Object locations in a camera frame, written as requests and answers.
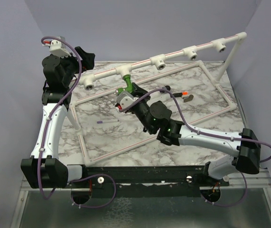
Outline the green plastic water faucet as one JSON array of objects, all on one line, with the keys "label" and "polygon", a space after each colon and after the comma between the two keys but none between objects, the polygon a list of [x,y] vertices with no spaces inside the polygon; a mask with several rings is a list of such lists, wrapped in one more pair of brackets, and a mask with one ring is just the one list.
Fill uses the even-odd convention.
[{"label": "green plastic water faucet", "polygon": [[125,91],[131,94],[133,92],[133,85],[132,85],[132,81],[131,81],[131,75],[126,74],[126,75],[123,76],[122,79],[125,82],[126,86],[117,88],[116,89],[116,94],[120,95],[122,92],[125,92]]}]

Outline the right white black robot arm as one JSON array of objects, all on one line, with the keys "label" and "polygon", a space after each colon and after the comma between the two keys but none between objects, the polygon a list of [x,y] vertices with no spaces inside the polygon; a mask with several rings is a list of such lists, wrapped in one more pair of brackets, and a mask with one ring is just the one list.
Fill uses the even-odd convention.
[{"label": "right white black robot arm", "polygon": [[171,118],[172,111],[161,101],[147,104],[150,93],[133,84],[134,91],[121,92],[117,104],[121,111],[137,116],[144,132],[156,134],[162,144],[171,146],[197,146],[225,153],[219,160],[207,162],[201,174],[202,182],[212,186],[224,176],[243,172],[258,174],[260,170],[261,143],[251,129],[242,132],[219,132],[199,128]]}]

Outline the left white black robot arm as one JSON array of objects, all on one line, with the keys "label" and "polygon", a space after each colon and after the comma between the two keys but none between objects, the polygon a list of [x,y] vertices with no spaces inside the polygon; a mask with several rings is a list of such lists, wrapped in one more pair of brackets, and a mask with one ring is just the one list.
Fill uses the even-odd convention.
[{"label": "left white black robot arm", "polygon": [[36,145],[28,159],[22,159],[21,170],[33,189],[64,188],[73,182],[77,187],[88,183],[88,175],[82,165],[64,165],[59,161],[58,147],[61,129],[65,117],[73,120],[69,114],[71,101],[70,82],[79,72],[94,68],[93,53],[75,47],[81,58],[69,55],[61,58],[51,54],[43,59],[43,73],[46,78],[43,87],[43,119]]}]

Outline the white PVC pipe rack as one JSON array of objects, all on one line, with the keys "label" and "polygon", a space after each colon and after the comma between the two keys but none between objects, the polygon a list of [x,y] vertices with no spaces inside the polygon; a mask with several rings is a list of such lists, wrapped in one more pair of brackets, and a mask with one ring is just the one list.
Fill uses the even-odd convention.
[{"label": "white PVC pipe rack", "polygon": [[[221,114],[227,113],[229,111],[234,111],[237,108],[236,103],[230,99],[228,94],[220,86],[220,79],[224,75],[224,72],[226,71],[226,69],[230,65],[239,46],[243,43],[243,41],[246,39],[246,37],[247,37],[246,32],[241,32],[241,33],[237,33],[233,36],[230,36],[227,38],[219,38],[219,39],[210,41],[205,44],[185,47],[179,51],[171,52],[168,54],[156,55],[156,56],[150,57],[149,59],[146,59],[146,60],[143,60],[140,62],[120,65],[115,68],[103,71],[103,72],[85,74],[84,76],[81,76],[81,78],[79,80],[79,85],[83,85],[85,90],[92,90],[94,88],[93,83],[97,80],[102,79],[102,78],[106,78],[106,77],[114,76],[114,75],[120,75],[123,78],[123,76],[125,76],[127,74],[131,74],[132,70],[136,70],[136,69],[139,69],[142,67],[147,67],[147,66],[155,66],[155,68],[158,71],[160,71],[166,66],[165,61],[172,59],[172,58],[186,56],[187,58],[189,58],[189,60],[192,60],[194,62],[190,63],[188,65],[184,65],[182,67],[178,67],[178,68],[169,70],[164,73],[160,73],[158,75],[149,76],[145,79],[141,79],[141,80],[137,81],[136,83],[138,83],[138,85],[140,85],[140,84],[143,84],[143,83],[155,80],[155,79],[159,79],[159,78],[162,78],[165,76],[169,76],[171,74],[175,74],[180,71],[184,71],[184,70],[187,70],[187,69],[190,69],[193,67],[200,67],[203,70],[203,72],[207,75],[207,77],[209,78],[209,80],[211,81],[211,83],[215,87],[215,89],[218,90],[218,92],[222,95],[223,99],[227,102],[228,106],[218,112],[211,113],[207,116],[204,116],[201,119],[195,120],[194,123],[198,124],[198,123],[207,121],[209,119],[212,119],[216,116],[219,116]],[[234,41],[235,41],[235,45],[232,48],[231,52],[229,53],[226,61],[224,62],[224,65],[221,67],[219,74],[216,77],[213,77],[211,75],[211,73],[207,70],[206,66],[204,65],[203,61],[195,60],[195,59],[197,59],[197,52],[198,51],[209,49],[209,48],[215,48],[217,50],[217,52],[221,53],[226,49],[227,43],[234,42]],[[89,101],[94,100],[96,98],[110,95],[116,91],[117,90],[115,88],[112,88],[110,90],[107,90],[107,91],[104,91],[104,92],[101,92],[101,93],[98,93],[95,95],[91,95],[91,96],[88,96],[85,98],[81,98],[75,102],[72,102],[72,104],[70,105],[70,107],[72,109],[72,117],[74,117],[76,119],[76,122],[78,122],[78,117],[77,117],[76,109],[75,109],[77,105],[83,104],[85,102],[89,102]],[[156,138],[146,139],[146,140],[141,141],[139,143],[133,144],[129,147],[125,147],[121,150],[107,153],[106,155],[98,157],[98,158],[96,158],[96,160],[93,160],[90,158],[89,152],[86,149],[83,134],[80,134],[80,136],[78,136],[78,139],[79,139],[81,151],[84,156],[84,164],[88,165],[88,166],[94,164],[95,162],[103,161],[105,159],[120,155],[122,153],[128,152],[128,151],[135,149],[135,148],[138,148],[140,146],[144,146],[144,145],[156,140]]]}]

